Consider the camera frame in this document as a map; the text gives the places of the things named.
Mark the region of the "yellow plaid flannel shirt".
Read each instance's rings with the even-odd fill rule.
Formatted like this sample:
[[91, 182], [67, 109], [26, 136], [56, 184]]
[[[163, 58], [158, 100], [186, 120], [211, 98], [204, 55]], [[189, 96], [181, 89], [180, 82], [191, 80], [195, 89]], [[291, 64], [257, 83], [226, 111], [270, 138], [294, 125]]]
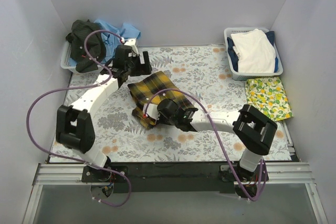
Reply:
[[[136, 107], [132, 111], [132, 115], [139, 120], [140, 124], [150, 130], [155, 127], [160, 121], [155, 119], [145, 118], [143, 116], [144, 105], [159, 91], [163, 89], [178, 89], [169, 77], [162, 71], [151, 74], [140, 82], [128, 84], [131, 97], [133, 98]], [[151, 103], [158, 105], [164, 99], [173, 100], [179, 107], [183, 109], [194, 109], [195, 107], [187, 99], [185, 95], [176, 91], [167, 91], [156, 95]]]

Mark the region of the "black pinstripe shirt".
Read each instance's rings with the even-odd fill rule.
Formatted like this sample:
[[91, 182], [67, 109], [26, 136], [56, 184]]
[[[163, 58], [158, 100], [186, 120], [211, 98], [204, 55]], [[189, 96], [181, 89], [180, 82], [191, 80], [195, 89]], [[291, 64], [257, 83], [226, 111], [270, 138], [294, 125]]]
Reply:
[[66, 41], [71, 44], [70, 59], [75, 63], [76, 71], [87, 73], [98, 70], [98, 65], [87, 53], [102, 64], [110, 63], [115, 46], [120, 44], [120, 32], [101, 22], [76, 20]]

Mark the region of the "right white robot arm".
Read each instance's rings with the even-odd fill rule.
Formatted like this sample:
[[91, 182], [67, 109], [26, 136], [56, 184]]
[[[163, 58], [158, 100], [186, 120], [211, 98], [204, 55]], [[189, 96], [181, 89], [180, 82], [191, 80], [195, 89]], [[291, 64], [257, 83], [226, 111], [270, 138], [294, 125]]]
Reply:
[[278, 125], [252, 105], [238, 111], [206, 113], [196, 108], [183, 109], [171, 99], [157, 106], [159, 118], [184, 132], [216, 129], [238, 136], [245, 146], [235, 171], [248, 181], [257, 174], [260, 159], [269, 154]]

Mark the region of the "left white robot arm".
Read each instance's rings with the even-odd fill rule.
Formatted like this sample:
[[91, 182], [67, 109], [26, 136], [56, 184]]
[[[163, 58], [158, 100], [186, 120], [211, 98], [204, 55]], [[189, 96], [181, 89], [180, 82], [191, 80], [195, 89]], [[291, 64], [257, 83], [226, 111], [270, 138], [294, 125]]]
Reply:
[[77, 101], [69, 106], [62, 105], [57, 110], [56, 142], [72, 150], [84, 162], [94, 165], [89, 173], [100, 182], [108, 181], [112, 176], [110, 159], [95, 144], [95, 130], [92, 118], [105, 100], [118, 91], [128, 77], [150, 75], [149, 53], [130, 56], [131, 46], [121, 45], [116, 49], [115, 57], [109, 60], [98, 75], [94, 87], [87, 90]]

